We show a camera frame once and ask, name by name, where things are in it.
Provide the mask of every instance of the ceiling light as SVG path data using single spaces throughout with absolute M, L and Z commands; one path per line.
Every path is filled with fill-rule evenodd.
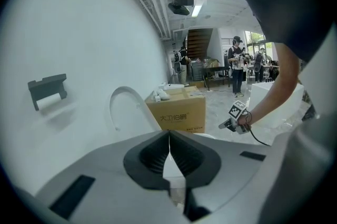
M 202 4 L 194 6 L 192 17 L 197 17 L 198 16 L 199 11 L 201 10 L 201 7 L 202 7 Z

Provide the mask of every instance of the staircase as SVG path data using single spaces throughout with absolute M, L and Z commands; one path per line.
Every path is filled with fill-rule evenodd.
M 187 35 L 187 56 L 189 58 L 200 60 L 206 58 L 212 32 L 212 28 L 189 30 Z

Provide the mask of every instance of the black wall-mounted holder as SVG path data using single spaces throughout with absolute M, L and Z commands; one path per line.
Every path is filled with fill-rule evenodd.
M 63 81 L 67 79 L 66 74 L 60 74 L 55 76 L 50 76 L 42 78 L 41 81 L 31 81 L 28 82 L 28 89 L 31 92 L 34 108 L 38 111 L 38 106 L 36 101 L 44 99 L 48 96 L 59 93 L 61 99 L 67 97 L 67 92 L 64 90 Z

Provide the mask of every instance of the white cube block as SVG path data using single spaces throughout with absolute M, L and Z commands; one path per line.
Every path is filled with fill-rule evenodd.
M 274 82 L 255 83 L 252 85 L 252 92 L 249 101 L 248 111 L 252 111 L 268 94 Z M 267 114 L 264 118 L 257 121 L 255 124 L 267 128 L 277 128 L 286 119 L 291 117 L 300 108 L 304 86 L 297 84 L 294 92 L 280 107 L 271 113 Z

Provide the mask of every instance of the cap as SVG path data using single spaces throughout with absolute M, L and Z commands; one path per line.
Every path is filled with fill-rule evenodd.
M 239 37 L 239 36 L 235 36 L 235 37 L 233 37 L 237 42 L 243 42 L 242 40 L 241 40 L 241 38 Z

